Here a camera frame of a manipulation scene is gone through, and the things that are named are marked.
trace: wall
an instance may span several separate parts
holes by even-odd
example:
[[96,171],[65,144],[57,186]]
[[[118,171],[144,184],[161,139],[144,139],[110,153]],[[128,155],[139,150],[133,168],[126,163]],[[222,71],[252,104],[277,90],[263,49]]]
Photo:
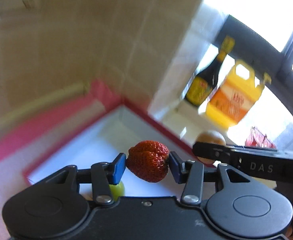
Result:
[[225,18],[226,15],[211,8],[205,1],[198,7],[150,106],[150,112],[159,119],[165,115],[164,109],[176,106]]
[[0,19],[0,117],[94,78],[147,108],[200,1],[45,0]]
[[[2,219],[2,207],[13,195],[29,186],[26,172],[34,167],[64,138],[105,113],[108,105],[120,100],[108,88],[96,82],[94,92],[69,100],[47,113],[20,125],[0,143],[0,240],[9,239]],[[106,95],[99,100],[98,95]]]

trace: red strawberry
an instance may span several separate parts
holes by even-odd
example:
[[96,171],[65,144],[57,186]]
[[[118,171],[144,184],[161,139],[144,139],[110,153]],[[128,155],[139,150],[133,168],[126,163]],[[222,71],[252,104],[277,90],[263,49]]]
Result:
[[139,178],[159,182],[168,173],[168,148],[159,142],[143,141],[129,149],[126,166]]

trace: soy sauce bottle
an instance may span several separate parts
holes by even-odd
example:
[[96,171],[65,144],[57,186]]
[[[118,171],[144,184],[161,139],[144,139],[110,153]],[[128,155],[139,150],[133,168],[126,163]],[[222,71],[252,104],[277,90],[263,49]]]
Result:
[[218,55],[204,70],[199,72],[192,81],[192,84],[185,95],[185,100],[192,105],[199,107],[210,93],[216,88],[219,71],[228,53],[235,44],[233,38],[226,36],[219,49]]

